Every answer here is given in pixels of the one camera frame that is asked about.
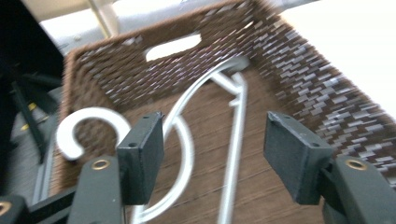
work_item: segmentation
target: brown wicker basket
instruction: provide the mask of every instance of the brown wicker basket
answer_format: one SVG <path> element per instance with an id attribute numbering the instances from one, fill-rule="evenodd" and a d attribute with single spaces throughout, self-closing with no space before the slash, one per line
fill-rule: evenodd
<path id="1" fill-rule="evenodd" d="M 147 49 L 197 32 L 202 42 L 193 49 L 146 61 Z M 268 110 L 294 116 L 338 153 L 364 158 L 394 180 L 393 121 L 262 1 L 228 1 L 200 8 L 74 50 L 65 60 L 61 120 L 88 106 L 117 110 L 131 123 L 151 111 L 166 115 L 192 82 L 236 55 L 248 56 L 252 65 L 243 73 L 248 101 L 234 223 L 322 222 L 319 206 L 291 201 L 262 155 Z M 232 128 L 233 110 L 228 107 L 232 98 L 209 83 L 188 104 L 183 116 L 196 150 L 191 182 L 176 204 L 152 222 L 216 222 Z M 86 160 L 114 153 L 115 133 L 100 121 L 78 125 L 78 141 L 86 148 L 84 158 L 69 162 L 59 151 L 54 153 L 51 194 L 75 185 Z M 179 151 L 177 137 L 171 133 L 152 201 L 172 187 Z"/>

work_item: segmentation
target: basket handle hole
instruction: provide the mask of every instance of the basket handle hole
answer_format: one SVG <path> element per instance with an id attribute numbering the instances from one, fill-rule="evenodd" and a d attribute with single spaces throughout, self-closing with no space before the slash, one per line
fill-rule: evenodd
<path id="1" fill-rule="evenodd" d="M 201 35 L 197 33 L 185 35 L 181 38 L 168 41 L 161 45 L 157 45 L 155 47 L 147 49 L 145 52 L 146 61 L 153 61 L 175 53 L 179 53 L 187 49 L 192 49 L 197 46 L 201 41 Z"/>

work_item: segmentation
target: white metal hook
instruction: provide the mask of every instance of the white metal hook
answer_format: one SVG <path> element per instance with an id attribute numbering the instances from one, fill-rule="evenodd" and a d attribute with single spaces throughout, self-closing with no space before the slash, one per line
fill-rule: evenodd
<path id="1" fill-rule="evenodd" d="M 113 127 L 117 134 L 117 144 L 131 130 L 128 120 L 114 110 L 103 107 L 88 107 L 80 109 L 67 116 L 58 127 L 56 142 L 62 154 L 69 161 L 76 160 L 84 154 L 84 148 L 75 137 L 75 127 L 84 119 L 100 119 Z"/>

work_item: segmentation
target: metal frame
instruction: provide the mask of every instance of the metal frame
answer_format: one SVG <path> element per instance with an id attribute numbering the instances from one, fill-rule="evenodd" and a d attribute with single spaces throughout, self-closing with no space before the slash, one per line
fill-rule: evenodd
<path id="1" fill-rule="evenodd" d="M 147 208 L 145 205 L 137 206 L 134 209 L 134 215 L 132 217 L 131 223 L 145 223 L 159 216 L 178 199 L 178 197 L 187 187 L 193 168 L 194 146 L 191 132 L 187 122 L 181 116 L 181 113 L 190 98 L 209 79 L 216 82 L 230 94 L 235 95 L 235 99 L 230 102 L 230 106 L 235 107 L 235 113 L 233 117 L 233 130 L 229 147 L 229 156 L 227 159 L 226 174 L 224 177 L 224 191 L 222 192 L 221 196 L 218 219 L 218 223 L 231 222 L 233 199 L 236 189 L 240 150 L 245 124 L 248 85 L 240 73 L 234 74 L 233 80 L 231 80 L 221 72 L 226 70 L 234 72 L 241 71 L 247 68 L 248 65 L 248 58 L 243 56 L 231 58 L 223 63 L 220 63 L 216 67 L 210 69 L 196 82 L 194 82 L 179 98 L 163 125 L 164 141 L 166 140 L 171 129 L 175 127 L 181 142 L 182 163 L 177 180 L 170 191 L 158 203 L 154 204 L 150 208 Z M 101 119 L 108 122 L 117 132 L 117 145 L 131 129 L 128 121 L 115 111 L 100 107 L 81 109 L 64 119 L 59 125 L 58 131 L 56 133 L 58 146 L 68 160 L 75 160 L 84 153 L 82 146 L 76 141 L 74 137 L 74 128 L 84 119 Z"/>

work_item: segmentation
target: wicker basket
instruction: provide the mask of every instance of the wicker basket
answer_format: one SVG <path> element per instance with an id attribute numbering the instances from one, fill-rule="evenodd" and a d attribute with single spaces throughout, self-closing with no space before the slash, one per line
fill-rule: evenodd
<path id="1" fill-rule="evenodd" d="M 202 42 L 193 49 L 146 61 L 147 49 L 197 32 Z M 131 123 L 151 111 L 166 114 L 199 76 L 236 55 L 248 56 L 252 65 L 243 73 L 248 101 L 234 223 L 322 222 L 319 206 L 291 201 L 262 155 L 268 110 L 294 116 L 338 153 L 364 158 L 394 180 L 393 121 L 262 1 L 228 1 L 200 8 L 74 50 L 65 60 L 61 119 L 88 106 L 117 110 Z M 176 204 L 152 222 L 216 222 L 232 128 L 233 110 L 228 107 L 232 98 L 209 83 L 188 104 L 183 116 L 196 148 L 191 182 Z M 78 125 L 78 141 L 86 148 L 79 161 L 69 162 L 58 151 L 54 153 L 51 194 L 75 185 L 86 160 L 114 153 L 115 133 L 100 121 Z M 171 133 L 152 201 L 172 187 L 179 151 L 177 137 Z"/>

